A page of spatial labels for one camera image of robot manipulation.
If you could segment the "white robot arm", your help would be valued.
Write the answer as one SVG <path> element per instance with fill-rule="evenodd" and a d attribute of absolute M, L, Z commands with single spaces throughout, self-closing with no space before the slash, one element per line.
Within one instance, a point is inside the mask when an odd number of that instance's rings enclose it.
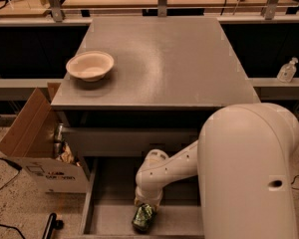
<path fill-rule="evenodd" d="M 177 154 L 148 153 L 136 201 L 157 207 L 165 186 L 196 175 L 204 239 L 298 239 L 289 172 L 298 144 L 298 119 L 285 108 L 228 106 Z"/>

